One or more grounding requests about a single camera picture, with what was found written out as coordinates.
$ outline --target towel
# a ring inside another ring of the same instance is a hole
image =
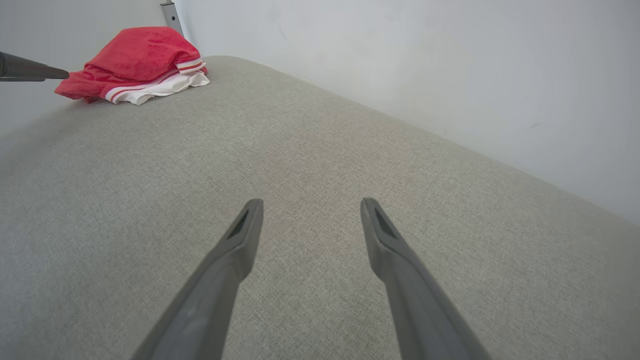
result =
[[[205,65],[198,50],[172,28],[124,29],[82,71],[70,72],[55,92],[71,99],[93,102],[102,98],[115,104],[143,98],[137,101],[141,104],[158,93],[166,96],[189,86],[208,84]],[[175,84],[167,81],[187,86],[172,86]],[[148,90],[160,84],[164,86],[162,91]],[[141,96],[145,91],[149,96]],[[133,92],[140,96],[127,96]]]

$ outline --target gray fabric surface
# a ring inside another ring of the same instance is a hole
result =
[[[605,253],[637,228],[275,70],[206,62],[210,85],[78,102],[3,139],[0,358],[129,357],[261,197],[225,359],[399,359],[365,196],[496,359],[608,357]]]

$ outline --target wall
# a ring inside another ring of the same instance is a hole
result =
[[[165,26],[158,0],[0,2],[0,51],[67,71],[82,70],[120,30]],[[0,136],[68,106],[60,80],[0,83]]]
[[[306,79],[640,224],[638,1],[180,7],[205,56],[239,56]]]

